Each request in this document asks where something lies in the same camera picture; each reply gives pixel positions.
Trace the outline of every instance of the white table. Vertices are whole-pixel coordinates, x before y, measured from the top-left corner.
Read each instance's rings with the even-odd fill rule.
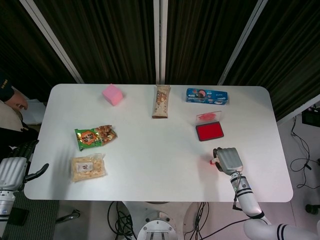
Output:
[[[172,85],[168,119],[152,119],[154,85],[117,85],[124,99],[109,104],[106,84],[59,84],[50,94],[25,186],[38,200],[232,202],[230,177],[209,164],[213,148],[235,147],[259,202],[293,196],[269,93],[258,86]],[[227,105],[185,102],[187,88],[227,91]],[[196,115],[222,111],[224,137],[200,142]],[[79,151],[74,129],[113,125],[118,135]],[[71,182],[71,158],[105,154],[107,175]]]

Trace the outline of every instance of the person's hand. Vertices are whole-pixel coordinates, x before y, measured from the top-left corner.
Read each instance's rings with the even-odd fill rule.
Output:
[[[27,110],[28,103],[27,100],[24,98],[24,96],[21,94],[21,92],[14,90],[13,96],[8,100],[4,102],[9,107],[20,111],[21,109]]]

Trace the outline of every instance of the snack bar package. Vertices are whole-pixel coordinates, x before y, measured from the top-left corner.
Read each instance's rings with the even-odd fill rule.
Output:
[[[168,102],[171,87],[169,85],[158,85],[156,87],[156,99],[152,113],[153,119],[168,118]]]
[[[111,125],[99,126],[92,129],[75,129],[79,150],[106,145],[117,137]]]
[[[84,157],[72,158],[72,182],[106,175],[104,156],[102,153],[95,153]]]

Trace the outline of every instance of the blue box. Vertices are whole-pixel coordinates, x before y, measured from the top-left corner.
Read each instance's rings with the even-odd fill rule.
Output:
[[[228,102],[228,93],[226,91],[188,88],[185,101],[188,103],[225,105]]]

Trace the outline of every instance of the black curtain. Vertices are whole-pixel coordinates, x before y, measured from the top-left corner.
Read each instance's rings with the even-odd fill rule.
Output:
[[[169,0],[167,84],[216,85],[257,0]]]
[[[263,86],[277,120],[320,94],[320,1],[269,0],[224,85]]]
[[[152,0],[35,3],[86,83],[155,83]]]
[[[28,98],[43,102],[54,85],[75,83],[17,0],[0,0],[0,72]]]

